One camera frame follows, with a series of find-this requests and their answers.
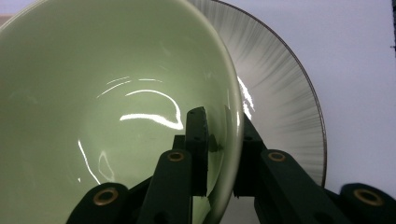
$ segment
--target brass ring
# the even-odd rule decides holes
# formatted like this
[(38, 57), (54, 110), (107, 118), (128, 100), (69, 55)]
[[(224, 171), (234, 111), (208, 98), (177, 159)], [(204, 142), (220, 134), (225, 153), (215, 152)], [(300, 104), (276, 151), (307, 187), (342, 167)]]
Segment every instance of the brass ring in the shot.
[(184, 160), (184, 154), (181, 152), (171, 152), (168, 154), (169, 161), (182, 161)]
[[(101, 198), (106, 193), (110, 193), (111, 197), (109, 198), (105, 197), (104, 199)], [(118, 197), (119, 197), (119, 192), (115, 188), (102, 189), (101, 191), (95, 194), (95, 196), (93, 197), (93, 202), (96, 205), (103, 206), (116, 201)]]
[(384, 200), (376, 194), (368, 189), (355, 189), (353, 190), (353, 195), (364, 203), (370, 204), (371, 206), (381, 206), (384, 204)]
[(284, 161), (286, 159), (285, 155), (280, 152), (271, 152), (270, 154), (268, 154), (268, 157), (272, 161)]

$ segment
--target glossy ceramic surface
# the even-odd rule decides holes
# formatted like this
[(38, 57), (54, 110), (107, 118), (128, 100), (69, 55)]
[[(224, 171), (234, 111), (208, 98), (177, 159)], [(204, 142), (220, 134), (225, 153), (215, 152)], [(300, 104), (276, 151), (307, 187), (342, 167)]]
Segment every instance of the glossy ceramic surface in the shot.
[(0, 28), (1, 223), (65, 223), (92, 187), (151, 176), (204, 106), (218, 149), (194, 222), (219, 219), (242, 100), (216, 31), (187, 1), (41, 1)]
[(233, 59), (243, 107), (268, 148), (285, 150), (324, 185), (326, 133), (318, 97), (286, 43), (245, 11), (190, 0), (218, 31)]

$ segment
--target white surface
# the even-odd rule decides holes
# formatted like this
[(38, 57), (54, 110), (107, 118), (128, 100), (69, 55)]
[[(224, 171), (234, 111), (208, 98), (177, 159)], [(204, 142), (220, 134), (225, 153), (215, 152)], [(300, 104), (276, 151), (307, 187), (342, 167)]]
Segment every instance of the white surface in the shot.
[[(9, 2), (17, 1), (0, 0), (0, 13), (5, 13)], [(396, 66), (390, 48), (394, 45), (391, 2), (226, 2), (277, 32), (310, 76), (327, 130), (326, 188), (338, 192), (345, 183), (361, 182), (395, 198)], [(245, 205), (230, 204), (223, 223), (257, 223), (250, 220), (254, 211)]]

